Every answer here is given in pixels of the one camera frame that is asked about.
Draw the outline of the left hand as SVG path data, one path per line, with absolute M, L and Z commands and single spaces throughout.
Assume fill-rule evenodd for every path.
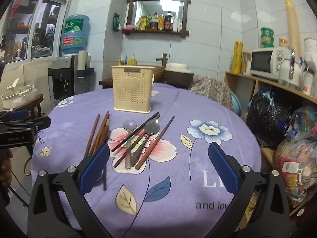
M 13 158 L 13 154 L 11 149 L 7 149 L 7 157 L 6 159 L 1 163 L 1 183 L 4 187 L 9 187 L 12 183 L 12 165 L 11 165 L 11 159 Z

